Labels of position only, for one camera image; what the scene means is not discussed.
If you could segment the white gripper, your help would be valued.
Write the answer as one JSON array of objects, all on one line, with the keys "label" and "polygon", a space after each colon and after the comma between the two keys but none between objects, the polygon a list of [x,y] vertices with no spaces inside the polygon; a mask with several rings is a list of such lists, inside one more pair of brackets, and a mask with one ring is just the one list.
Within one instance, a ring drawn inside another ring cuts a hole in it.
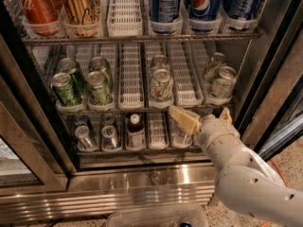
[{"label": "white gripper", "polygon": [[224,107],[219,118],[214,114],[201,117],[192,111],[171,105],[169,115],[183,128],[183,130],[194,135],[194,143],[203,151],[218,137],[232,135],[240,138],[239,132],[231,124],[232,117],[227,107]]}]

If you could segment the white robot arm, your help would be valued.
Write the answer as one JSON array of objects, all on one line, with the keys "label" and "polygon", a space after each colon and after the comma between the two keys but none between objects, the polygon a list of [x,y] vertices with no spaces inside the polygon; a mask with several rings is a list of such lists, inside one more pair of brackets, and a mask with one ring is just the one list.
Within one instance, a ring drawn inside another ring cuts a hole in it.
[{"label": "white robot arm", "polygon": [[194,144],[216,167],[215,188],[226,207],[284,227],[303,227],[303,192],[287,187],[260,156],[243,144],[228,109],[220,116],[201,116],[171,106],[169,115],[193,136]]}]

